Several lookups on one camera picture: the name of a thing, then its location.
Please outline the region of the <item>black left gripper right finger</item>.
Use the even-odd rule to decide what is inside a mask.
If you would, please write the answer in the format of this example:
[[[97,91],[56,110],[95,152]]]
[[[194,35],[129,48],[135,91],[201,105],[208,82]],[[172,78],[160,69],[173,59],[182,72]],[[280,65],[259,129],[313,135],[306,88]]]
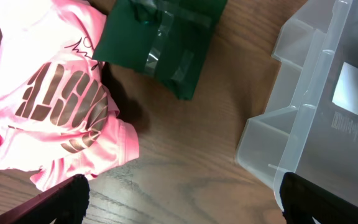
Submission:
[[[280,186],[287,224],[358,224],[358,207],[293,172]]]

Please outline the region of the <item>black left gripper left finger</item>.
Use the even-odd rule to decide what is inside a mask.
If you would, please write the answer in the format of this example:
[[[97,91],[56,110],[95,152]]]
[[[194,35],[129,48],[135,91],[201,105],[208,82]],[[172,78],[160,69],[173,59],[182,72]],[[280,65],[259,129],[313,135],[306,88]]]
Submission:
[[[77,174],[1,214],[0,224],[81,224],[89,199],[88,180]]]

